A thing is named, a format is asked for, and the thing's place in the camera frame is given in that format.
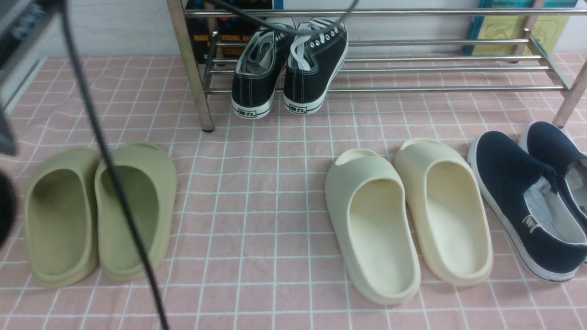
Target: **shoe rack leg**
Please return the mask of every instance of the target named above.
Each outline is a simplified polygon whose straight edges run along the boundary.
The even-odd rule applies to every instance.
[[[560,128],[565,127],[566,121],[569,120],[571,114],[573,113],[573,111],[575,111],[575,108],[577,107],[577,104],[581,100],[581,97],[583,96],[583,93],[585,93],[586,89],[587,60],[585,61],[585,64],[583,64],[581,71],[579,71],[579,74],[577,75],[575,82],[573,82],[573,86],[571,87],[571,89],[567,90],[566,92],[563,92],[562,95],[564,96],[565,100],[562,102],[561,107],[558,109],[556,116],[554,116],[552,124]]]
[[[169,14],[171,15],[173,29],[176,32],[176,39],[180,47],[185,72],[187,73],[187,80],[190,83],[191,93],[194,96],[195,109],[200,118],[200,125],[204,132],[210,133],[214,130],[214,124],[212,122],[212,116],[210,115],[208,102],[206,101],[202,80],[200,79],[198,65],[195,61],[194,52],[191,47],[190,35],[187,32],[187,25],[185,24],[181,0],[167,0],[167,7],[169,8]]]

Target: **navy slip-on shoe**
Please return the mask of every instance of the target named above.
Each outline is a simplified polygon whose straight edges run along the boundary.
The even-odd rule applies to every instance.
[[[546,122],[529,124],[519,146],[555,169],[561,196],[587,233],[587,156],[558,127]]]
[[[549,282],[570,280],[587,256],[587,238],[558,193],[555,169],[500,132],[482,134],[468,161],[530,273]]]

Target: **metal shoe rack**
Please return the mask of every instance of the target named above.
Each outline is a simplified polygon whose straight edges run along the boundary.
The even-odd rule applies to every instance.
[[[443,73],[443,72],[545,72],[552,85],[543,86],[431,86],[431,87],[364,87],[364,88],[331,88],[329,93],[377,93],[377,92],[560,92],[564,101],[554,118],[554,124],[562,127],[575,110],[585,89],[587,89],[587,62],[581,68],[579,75],[573,84],[569,84],[560,71],[552,63],[549,55],[544,51],[538,39],[532,35],[532,29],[538,16],[545,15],[587,15],[587,9],[569,8],[543,8],[545,0],[536,0],[533,8],[521,9],[378,9],[378,10],[356,10],[353,16],[357,17],[395,17],[395,16],[526,16],[524,29],[518,39],[439,39],[439,40],[386,40],[386,41],[351,41],[351,47],[377,47],[377,46],[441,46],[441,45],[515,45],[512,55],[508,56],[399,56],[399,57],[372,57],[354,58],[349,56],[347,63],[374,63],[374,62],[463,62],[479,61],[483,63],[494,62],[493,65],[483,66],[406,66],[393,68],[353,68],[342,69],[340,73],[363,73],[363,74],[417,74],[417,73]],[[176,32],[177,42],[180,47],[191,91],[200,118],[202,130],[212,132],[214,124],[210,115],[210,109],[206,100],[207,95],[230,93],[230,89],[217,89],[210,87],[212,75],[232,74],[237,62],[235,59],[224,59],[219,49],[222,47],[244,47],[245,43],[221,42],[220,34],[216,26],[217,18],[235,17],[235,15],[222,10],[216,10],[207,6],[206,10],[184,10],[181,0],[167,0],[171,14],[171,20]],[[326,17],[341,16],[342,11],[318,10],[318,11],[289,11],[289,10],[256,10],[249,13],[259,17]],[[204,71],[200,75],[196,64],[194,53],[191,47],[190,36],[187,31],[185,18],[205,18],[208,21],[210,33],[210,50]],[[523,55],[525,48],[528,48],[532,55]],[[525,63],[529,60],[537,61],[537,65],[528,66]]]

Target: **green slide sandal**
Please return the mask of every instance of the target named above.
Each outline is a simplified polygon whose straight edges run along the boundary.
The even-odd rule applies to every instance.
[[[25,197],[26,247],[32,275],[45,288],[62,288],[98,263],[94,175],[100,162],[89,149],[69,149],[43,163]]]
[[[177,172],[167,153],[148,143],[112,151],[124,192],[153,269],[163,262],[171,235]],[[95,177],[100,265],[119,281],[144,276],[143,266],[104,162]]]

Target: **white rubber sole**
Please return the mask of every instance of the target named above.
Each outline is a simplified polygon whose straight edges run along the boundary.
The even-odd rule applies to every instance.
[[[518,252],[520,259],[522,259],[522,263],[524,264],[524,267],[526,268],[526,270],[528,270],[528,272],[530,274],[532,274],[534,277],[536,277],[537,279],[542,280],[542,281],[555,282],[555,283],[569,281],[571,278],[573,278],[573,276],[577,272],[577,269],[575,269],[571,272],[568,272],[568,273],[560,274],[560,273],[548,271],[548,270],[542,268],[541,266],[539,266],[532,259],[532,257],[530,257],[530,255],[528,254],[528,251],[526,251],[526,248],[524,247],[524,244],[522,243],[522,240],[520,240],[518,233],[513,228],[510,221],[508,220],[508,218],[506,218],[505,214],[501,211],[500,207],[497,205],[497,203],[493,199],[493,196],[487,190],[485,184],[481,180],[481,176],[479,175],[479,171],[477,168],[477,144],[479,143],[480,139],[481,139],[481,136],[478,137],[475,140],[475,142],[473,143],[473,145],[471,145],[471,147],[469,148],[469,154],[467,156],[467,160],[468,160],[469,164],[471,165],[471,169],[473,170],[473,173],[475,174],[475,178],[477,179],[477,183],[479,185],[479,190],[481,191],[481,195],[483,196],[483,199],[487,202],[489,207],[491,207],[491,209],[493,210],[493,213],[495,213],[495,215],[497,216],[497,218],[501,222],[501,225],[504,227],[505,232],[508,234],[507,236],[508,236],[509,241],[512,242],[513,246],[515,247],[516,251]]]
[[[269,114],[269,111],[271,110],[271,106],[273,105],[274,99],[275,99],[275,91],[273,91],[273,94],[271,94],[271,97],[269,98],[269,100],[267,100],[267,102],[263,103],[260,106],[256,106],[256,107],[241,106],[237,102],[235,102],[234,99],[231,99],[232,111],[237,116],[239,116],[240,118],[243,118],[243,119],[263,118]]]
[[[324,104],[324,100],[326,100],[326,94],[328,93],[328,90],[330,89],[330,84],[332,83],[332,81],[334,80],[334,77],[336,76],[336,74],[338,73],[338,71],[340,70],[342,65],[344,64],[345,59],[346,59],[346,55],[348,53],[349,53],[349,36],[348,36],[348,32],[347,32],[345,51],[342,53],[342,56],[338,60],[338,63],[336,64],[336,69],[332,72],[332,75],[330,76],[330,79],[328,80],[328,84],[326,85],[326,89],[324,89],[324,92],[322,93],[322,95],[320,95],[320,97],[317,98],[313,102],[297,103],[297,102],[294,102],[294,101],[288,99],[284,94],[284,103],[285,103],[285,106],[287,107],[288,111],[291,113],[294,113],[296,115],[311,115],[313,113],[316,113],[318,110],[320,110],[320,108]]]
[[[528,152],[528,133],[530,132],[530,126],[532,126],[534,123],[536,123],[536,122],[528,124],[528,126],[526,126],[526,128],[524,129],[524,132],[522,133],[522,135],[518,139],[519,147],[522,148],[522,150],[525,151],[527,154],[530,153],[530,152]],[[573,145],[575,147],[577,147],[577,145],[575,144],[575,142],[573,142],[573,140],[571,140],[571,143],[573,143]],[[587,259],[585,259],[585,261],[583,261],[583,263],[581,265],[587,266]]]

